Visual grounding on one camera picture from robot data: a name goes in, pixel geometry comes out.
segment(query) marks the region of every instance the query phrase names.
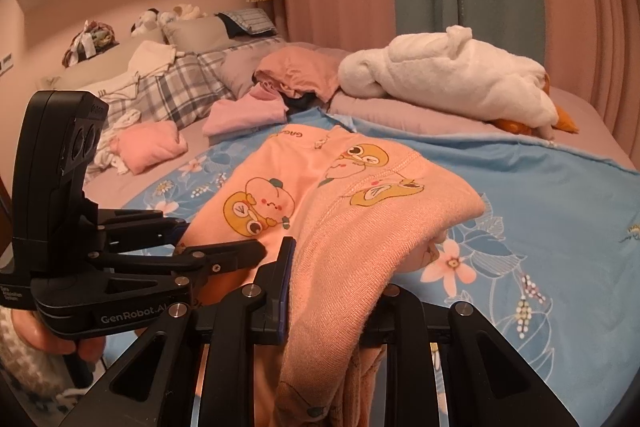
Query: silver bolt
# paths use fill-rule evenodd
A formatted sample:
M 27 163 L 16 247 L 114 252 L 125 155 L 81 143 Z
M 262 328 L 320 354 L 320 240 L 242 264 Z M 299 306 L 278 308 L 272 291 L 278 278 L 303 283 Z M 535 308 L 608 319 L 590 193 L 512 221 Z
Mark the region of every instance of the silver bolt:
M 474 307 L 468 302 L 458 302 L 456 303 L 456 311 L 459 315 L 463 317 L 468 317 L 474 312 Z
M 382 295 L 386 295 L 387 297 L 398 297 L 400 295 L 400 288 L 395 284 L 387 284 Z
M 184 317 L 189 309 L 186 304 L 182 302 L 178 302 L 169 306 L 169 315 L 171 315 L 174 319 L 179 319 L 180 317 Z
M 245 297 L 257 297 L 262 293 L 262 288 L 257 284 L 248 284 L 242 288 L 242 295 Z

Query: wall socket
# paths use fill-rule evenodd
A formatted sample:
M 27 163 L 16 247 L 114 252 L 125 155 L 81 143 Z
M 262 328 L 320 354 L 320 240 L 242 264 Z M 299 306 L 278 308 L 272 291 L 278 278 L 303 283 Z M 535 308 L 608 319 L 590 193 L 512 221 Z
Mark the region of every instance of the wall socket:
M 6 57 L 0 60 L 0 76 L 3 76 L 14 66 L 14 55 L 9 53 Z

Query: human hand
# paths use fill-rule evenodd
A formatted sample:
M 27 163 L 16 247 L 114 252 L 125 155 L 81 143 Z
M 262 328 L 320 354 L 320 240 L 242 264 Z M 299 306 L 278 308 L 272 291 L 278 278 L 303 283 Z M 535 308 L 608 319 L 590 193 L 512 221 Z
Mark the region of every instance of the human hand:
M 106 344 L 104 337 L 86 339 L 80 341 L 76 346 L 74 341 L 57 338 L 30 311 L 12 310 L 12 322 L 14 323 L 15 332 L 23 342 L 50 355 L 71 355 L 77 351 L 80 358 L 85 362 L 96 363 L 104 352 Z

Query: blue blanket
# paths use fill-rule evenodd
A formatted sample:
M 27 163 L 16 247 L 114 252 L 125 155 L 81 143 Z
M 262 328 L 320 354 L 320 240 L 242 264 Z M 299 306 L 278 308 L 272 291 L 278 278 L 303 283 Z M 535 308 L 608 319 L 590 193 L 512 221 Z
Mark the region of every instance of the blue blanket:
M 318 110 L 292 121 L 326 129 L 337 123 Z M 582 427 L 599 427 L 640 367 L 638 173 L 522 137 L 418 137 L 358 120 L 342 124 L 417 150 L 485 201 L 484 216 L 450 231 L 439 260 L 395 282 L 423 301 L 473 302 Z M 273 132 L 212 147 L 127 208 L 192 219 Z M 437 367 L 437 352 L 433 358 Z M 437 382 L 444 393 L 440 372 Z M 445 409 L 442 400 L 443 420 Z M 382 425 L 379 414 L 372 423 Z

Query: wall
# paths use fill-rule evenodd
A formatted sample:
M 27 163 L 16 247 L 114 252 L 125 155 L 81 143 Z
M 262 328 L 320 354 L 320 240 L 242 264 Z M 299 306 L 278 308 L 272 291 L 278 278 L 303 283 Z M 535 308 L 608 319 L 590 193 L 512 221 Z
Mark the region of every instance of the wall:
M 14 68 L 0 77 L 0 177 L 11 191 L 15 150 L 36 78 L 63 70 L 62 57 L 84 21 L 111 25 L 118 40 L 148 8 L 170 10 L 179 3 L 208 13 L 244 7 L 245 0 L 50 0 L 23 14 L 15 0 L 0 0 L 0 57 L 14 54 Z

